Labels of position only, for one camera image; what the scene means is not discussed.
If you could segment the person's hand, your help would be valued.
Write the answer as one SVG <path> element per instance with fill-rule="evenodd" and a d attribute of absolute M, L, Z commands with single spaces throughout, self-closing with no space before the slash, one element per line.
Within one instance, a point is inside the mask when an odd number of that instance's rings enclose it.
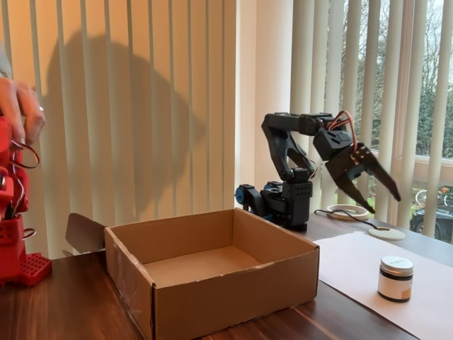
<path fill-rule="evenodd" d="M 45 114 L 34 90 L 27 84 L 1 78 L 1 114 L 11 126 L 15 141 L 32 145 L 45 126 Z"/>

